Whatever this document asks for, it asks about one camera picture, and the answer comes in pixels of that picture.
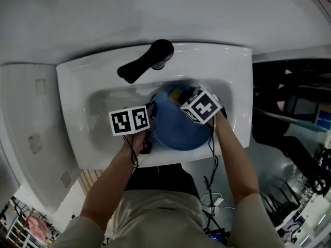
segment forearm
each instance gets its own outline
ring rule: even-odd
[[[105,231],[108,221],[122,197],[133,168],[131,151],[122,149],[88,192],[81,216],[93,220]]]
[[[229,122],[221,113],[216,115],[216,134],[233,198],[238,205],[246,196],[259,192],[258,177]]]

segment beige shirt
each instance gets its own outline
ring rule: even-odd
[[[125,191],[114,213],[114,240],[118,247],[224,247],[204,232],[200,201],[189,194],[159,191]],[[97,248],[104,235],[97,224],[85,217],[74,218],[53,248]],[[283,247],[258,194],[242,200],[236,208],[229,246]]]

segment black faucet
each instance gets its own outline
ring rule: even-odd
[[[161,70],[172,55],[174,55],[174,46],[170,41],[156,40],[139,59],[119,67],[117,74],[128,83],[133,84],[149,68]]]

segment shirt sleeve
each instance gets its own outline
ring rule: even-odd
[[[52,248],[97,248],[103,241],[104,234],[100,227],[89,218],[79,216],[70,221]]]
[[[244,198],[236,208],[229,237],[229,246],[236,248],[283,247],[259,194]]]

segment white sink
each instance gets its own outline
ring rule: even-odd
[[[117,75],[117,69],[142,56],[149,45],[98,53],[57,66],[64,119],[80,168],[105,169],[121,147],[123,139],[112,135],[108,112],[146,104],[158,88],[183,80],[201,84],[219,96],[237,138],[244,147],[249,145],[251,50],[208,43],[174,43],[174,48],[162,70],[149,69],[132,85]],[[221,154],[219,146],[216,154]],[[155,143],[151,154],[140,156],[139,163],[155,166],[210,156],[207,145],[185,152]]]

